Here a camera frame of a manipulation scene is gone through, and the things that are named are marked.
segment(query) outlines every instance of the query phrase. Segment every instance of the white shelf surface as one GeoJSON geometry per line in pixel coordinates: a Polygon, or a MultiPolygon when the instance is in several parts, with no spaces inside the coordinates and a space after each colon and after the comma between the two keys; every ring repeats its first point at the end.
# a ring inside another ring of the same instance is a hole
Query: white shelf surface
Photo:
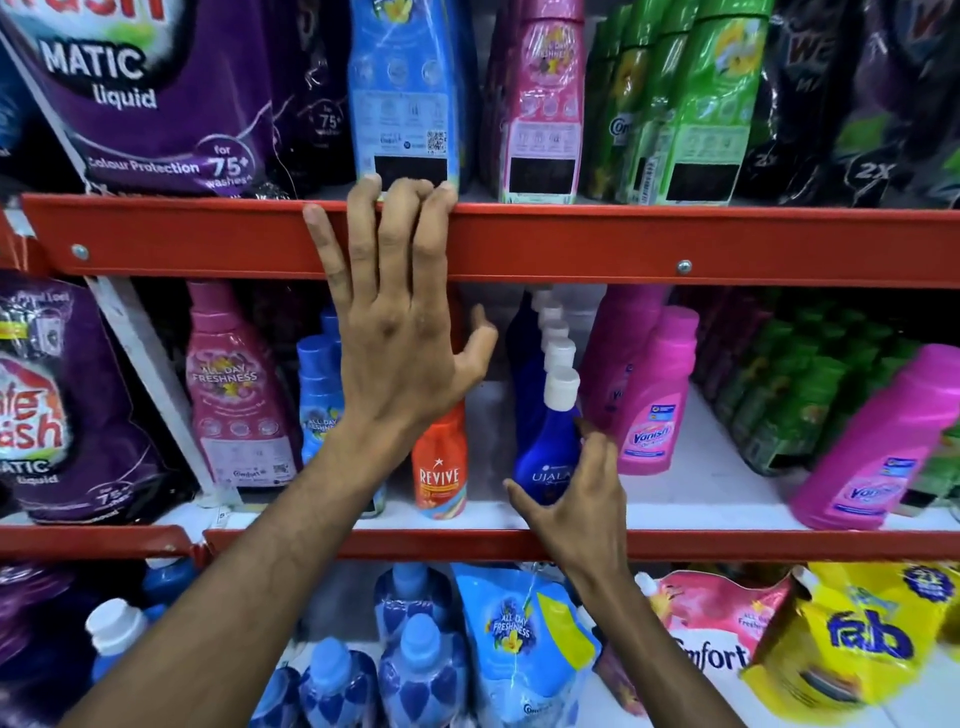
{"type": "MultiPolygon", "coordinates": [[[[503,479],[516,454],[510,386],[485,381],[467,396],[469,443],[468,503],[450,521],[424,517],[413,501],[410,463],[391,477],[384,513],[362,520],[357,529],[523,529],[527,525],[507,501],[503,479]]],[[[672,467],[652,476],[623,476],[630,530],[800,530],[785,497],[803,472],[780,478],[754,473],[744,464],[726,430],[700,394],[691,389],[672,467]]],[[[245,528],[255,513],[233,513],[226,528],[245,528]]],[[[883,530],[958,531],[946,508],[929,508],[916,518],[891,515],[883,530]]]]}

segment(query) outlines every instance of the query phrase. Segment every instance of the blue bottle cap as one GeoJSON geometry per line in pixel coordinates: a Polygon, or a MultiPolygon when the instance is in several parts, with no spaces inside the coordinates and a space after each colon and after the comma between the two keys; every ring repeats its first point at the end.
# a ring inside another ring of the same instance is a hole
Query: blue bottle cap
{"type": "Polygon", "coordinates": [[[430,575],[426,564],[416,561],[394,564],[394,589],[401,599],[416,599],[424,596],[426,580],[430,575]]]}
{"type": "Polygon", "coordinates": [[[410,617],[400,635],[400,652],[415,670],[436,665],[440,657],[440,628],[437,622],[425,614],[410,617]]]}
{"type": "Polygon", "coordinates": [[[310,658],[310,682],[324,695],[341,691],[350,681],[353,661],[347,646],[334,637],[327,637],[313,648],[310,658]]]}
{"type": "Polygon", "coordinates": [[[260,702],[256,704],[256,708],[253,710],[253,717],[263,717],[283,702],[283,698],[287,694],[288,683],[289,677],[286,670],[276,670],[274,674],[270,676],[267,689],[263,692],[263,695],[260,697],[260,702]]]}

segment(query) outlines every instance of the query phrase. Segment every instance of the forearm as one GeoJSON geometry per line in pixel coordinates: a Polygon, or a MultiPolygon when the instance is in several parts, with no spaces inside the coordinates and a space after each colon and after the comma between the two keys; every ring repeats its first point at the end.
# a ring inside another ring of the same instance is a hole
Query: forearm
{"type": "Polygon", "coordinates": [[[310,593],[393,465],[372,447],[374,433],[346,421],[331,430],[304,472],[61,728],[246,725],[310,593]]]}
{"type": "Polygon", "coordinates": [[[743,728],[723,696],[680,649],[624,571],[581,596],[657,728],[743,728]]]}

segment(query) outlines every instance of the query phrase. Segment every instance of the fab detergent pouch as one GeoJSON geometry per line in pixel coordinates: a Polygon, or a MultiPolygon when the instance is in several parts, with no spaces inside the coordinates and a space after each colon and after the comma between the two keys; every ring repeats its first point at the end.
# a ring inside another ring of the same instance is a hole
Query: fab detergent pouch
{"type": "Polygon", "coordinates": [[[0,3],[0,30],[89,189],[234,197],[274,158],[265,2],[0,3]]]}
{"type": "Polygon", "coordinates": [[[797,567],[809,598],[743,679],[775,716],[814,725],[848,720],[913,682],[957,597],[932,564],[797,567]]]}
{"type": "Polygon", "coordinates": [[[480,728],[566,728],[600,644],[560,584],[535,573],[454,564],[474,663],[480,728]]]}
{"type": "MultiPolygon", "coordinates": [[[[689,570],[662,579],[640,573],[636,583],[677,645],[710,678],[736,675],[751,662],[791,588],[789,576],[773,586],[748,589],[718,573],[689,570]]],[[[627,713],[646,714],[610,645],[593,670],[627,713]]]]}

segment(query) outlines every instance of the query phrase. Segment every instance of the pink vanish bottle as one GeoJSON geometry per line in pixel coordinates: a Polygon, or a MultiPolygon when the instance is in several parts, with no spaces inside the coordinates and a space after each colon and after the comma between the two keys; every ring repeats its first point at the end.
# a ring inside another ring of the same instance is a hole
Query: pink vanish bottle
{"type": "MultiPolygon", "coordinates": [[[[601,330],[597,340],[601,348],[599,364],[583,396],[584,416],[606,431],[616,415],[626,392],[635,364],[643,352],[647,337],[663,311],[663,300],[669,292],[665,285],[624,286],[617,294],[617,303],[608,308],[610,313],[594,322],[601,330]]],[[[590,341],[593,341],[593,330],[590,341]]]]}
{"type": "Polygon", "coordinates": [[[653,475],[669,469],[684,420],[699,320],[690,308],[663,308],[610,429],[620,447],[618,473],[653,475]]]}
{"type": "Polygon", "coordinates": [[[810,528],[880,528],[958,414],[960,349],[921,347],[890,386],[851,417],[790,499],[790,510],[810,528]]]}
{"type": "Polygon", "coordinates": [[[572,205],[584,128],[583,0],[525,0],[508,64],[500,202],[572,205]]]}
{"type": "Polygon", "coordinates": [[[274,364],[229,288],[188,285],[194,305],[186,387],[194,434],[213,480],[281,487],[297,474],[300,442],[274,364]]]}

